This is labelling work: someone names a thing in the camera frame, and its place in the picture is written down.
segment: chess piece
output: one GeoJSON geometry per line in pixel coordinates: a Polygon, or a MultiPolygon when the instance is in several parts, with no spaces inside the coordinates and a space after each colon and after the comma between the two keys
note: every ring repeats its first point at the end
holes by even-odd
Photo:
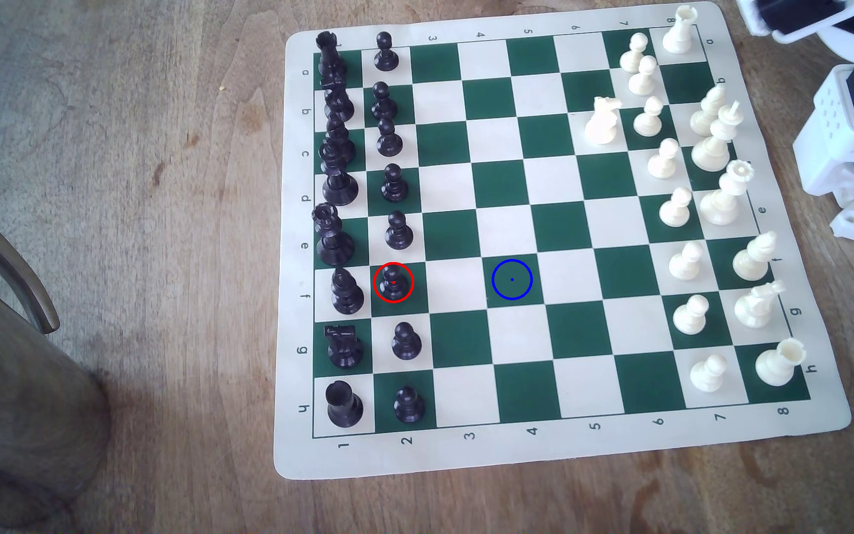
{"type": "Polygon", "coordinates": [[[720,226],[736,220],[740,208],[736,198],[747,192],[747,182],[753,178],[753,165],[733,160],[727,165],[718,182],[720,188],[700,200],[700,216],[720,226]]]}
{"type": "Polygon", "coordinates": [[[806,360],[806,346],[798,339],[788,337],[775,349],[764,351],[756,357],[756,375],[771,386],[786,386],[797,365],[806,360]]]}

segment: wood grain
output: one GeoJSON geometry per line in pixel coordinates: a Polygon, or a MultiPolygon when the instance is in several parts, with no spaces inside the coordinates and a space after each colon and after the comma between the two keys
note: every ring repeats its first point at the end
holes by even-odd
{"type": "MultiPolygon", "coordinates": [[[[846,431],[335,482],[272,467],[283,57],[299,30],[628,2],[0,0],[0,230],[102,377],[108,467],[46,531],[854,530],[846,431]]],[[[854,419],[854,243],[791,144],[839,63],[727,16],[854,419]]],[[[0,280],[0,295],[14,297],[0,280]]]]}

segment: black chess piece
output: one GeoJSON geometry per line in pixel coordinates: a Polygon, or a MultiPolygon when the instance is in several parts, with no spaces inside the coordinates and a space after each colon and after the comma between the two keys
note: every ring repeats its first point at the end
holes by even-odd
{"type": "Polygon", "coordinates": [[[379,120],[378,131],[381,132],[381,137],[378,139],[378,153],[386,158],[400,154],[404,148],[404,141],[394,133],[394,121],[390,119],[379,120]]]}
{"type": "Polygon", "coordinates": [[[315,246],[319,260],[332,267],[351,260],[355,254],[355,240],[342,230],[338,208],[329,202],[322,202],[312,210],[311,217],[315,222],[315,232],[322,237],[315,246]]]}
{"type": "Polygon", "coordinates": [[[375,119],[391,119],[397,117],[397,103],[391,98],[391,88],[385,82],[375,82],[371,89],[374,93],[374,104],[371,114],[375,119]]]}
{"type": "Polygon", "coordinates": [[[394,397],[394,415],[401,423],[416,423],[424,416],[427,406],[417,390],[404,386],[394,397]]]}
{"type": "Polygon", "coordinates": [[[339,369],[351,369],[362,361],[364,349],[353,326],[326,326],[328,359],[339,369]]]}
{"type": "Polygon", "coordinates": [[[384,241],[394,250],[404,250],[414,242],[414,231],[407,225],[407,217],[398,210],[387,216],[387,231],[384,241]]]}
{"type": "Polygon", "coordinates": [[[331,274],[331,305],[338,313],[350,315],[362,309],[364,293],[355,277],[342,267],[331,274]]]}
{"type": "Polygon", "coordinates": [[[421,337],[414,332],[411,323],[400,322],[394,327],[394,339],[391,340],[391,350],[394,356],[402,360],[413,360],[421,353],[421,337]]]}
{"type": "Polygon", "coordinates": [[[343,380],[335,380],[325,388],[325,400],[328,403],[328,419],[336,427],[347,429],[362,420],[364,405],[362,399],[351,391],[351,386],[343,380]]]}
{"type": "Polygon", "coordinates": [[[397,68],[397,64],[400,63],[400,59],[397,57],[397,52],[391,49],[391,46],[394,45],[391,39],[391,34],[382,31],[378,34],[378,37],[375,38],[378,42],[378,53],[374,56],[374,66],[377,70],[394,70],[397,68]]]}

